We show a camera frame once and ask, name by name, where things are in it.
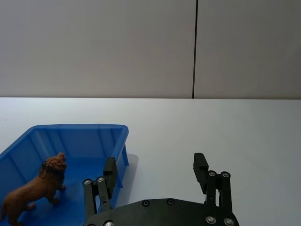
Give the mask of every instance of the blue tray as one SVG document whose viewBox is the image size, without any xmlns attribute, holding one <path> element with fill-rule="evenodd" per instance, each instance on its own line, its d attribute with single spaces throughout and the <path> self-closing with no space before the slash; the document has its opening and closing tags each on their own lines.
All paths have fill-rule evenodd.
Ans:
<svg viewBox="0 0 301 226">
<path fill-rule="evenodd" d="M 56 193 L 60 203 L 53 207 L 42 198 L 35 202 L 37 208 L 24 212 L 19 221 L 29 226 L 82 226 L 85 221 L 82 181 L 102 176 L 108 157 L 115 157 L 118 168 L 110 201 L 112 207 L 116 204 L 128 166 L 127 135 L 128 128 L 123 125 L 66 124 L 30 128 L 0 154 L 0 203 L 10 191 L 33 179 L 46 158 L 64 152 L 66 190 Z M 2 225 L 9 225 L 7 217 L 0 222 Z"/>
</svg>

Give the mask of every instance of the bolt head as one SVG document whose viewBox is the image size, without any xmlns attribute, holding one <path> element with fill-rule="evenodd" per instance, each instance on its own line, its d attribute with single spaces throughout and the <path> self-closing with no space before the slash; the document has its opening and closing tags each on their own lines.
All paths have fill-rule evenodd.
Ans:
<svg viewBox="0 0 301 226">
<path fill-rule="evenodd" d="M 106 221 L 103 226 L 114 226 L 114 222 L 111 220 Z"/>
<path fill-rule="evenodd" d="M 230 177 L 230 174 L 227 173 L 227 172 L 223 172 L 223 173 L 222 173 L 222 176 L 223 176 L 224 178 L 228 178 L 228 177 Z"/>
<path fill-rule="evenodd" d="M 206 217 L 206 221 L 207 221 L 207 223 L 209 223 L 209 224 L 211 224 L 211 225 L 213 225 L 213 224 L 216 223 L 216 219 L 215 219 L 215 217 L 213 217 L 213 216 L 207 216 L 207 217 Z"/>
<path fill-rule="evenodd" d="M 214 177 L 216 175 L 216 173 L 214 171 L 209 171 L 209 175 Z"/>
<path fill-rule="evenodd" d="M 98 182 L 103 182 L 103 181 L 104 181 L 104 178 L 103 178 L 103 177 L 100 177 L 100 178 L 97 179 L 97 181 L 98 181 Z"/>
<path fill-rule="evenodd" d="M 234 221 L 233 221 L 231 218 L 225 218 L 225 219 L 224 219 L 224 223 L 225 223 L 227 226 L 234 226 Z"/>
</svg>

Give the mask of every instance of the white tabletop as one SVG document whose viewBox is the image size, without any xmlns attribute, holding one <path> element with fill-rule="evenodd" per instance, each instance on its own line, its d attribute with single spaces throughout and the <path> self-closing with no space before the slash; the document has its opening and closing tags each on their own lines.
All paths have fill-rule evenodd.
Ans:
<svg viewBox="0 0 301 226">
<path fill-rule="evenodd" d="M 130 166 L 118 205 L 173 197 L 203 202 L 193 154 L 228 171 L 241 226 L 300 225 L 301 101 L 0 98 L 0 152 L 29 127 L 129 127 Z"/>
</svg>

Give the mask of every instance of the toy lion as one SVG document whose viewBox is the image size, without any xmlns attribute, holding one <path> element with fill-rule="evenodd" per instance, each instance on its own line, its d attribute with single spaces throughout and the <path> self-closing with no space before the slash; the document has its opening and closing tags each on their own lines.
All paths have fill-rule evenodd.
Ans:
<svg viewBox="0 0 301 226">
<path fill-rule="evenodd" d="M 38 176 L 29 181 L 24 186 L 10 192 L 3 201 L 1 220 L 8 215 L 8 222 L 11 226 L 21 226 L 18 218 L 25 210 L 32 210 L 35 204 L 28 203 L 46 197 L 54 205 L 58 200 L 54 198 L 57 190 L 62 191 L 66 188 L 63 185 L 65 170 L 67 168 L 66 159 L 63 153 L 48 158 L 39 171 Z"/>
</svg>

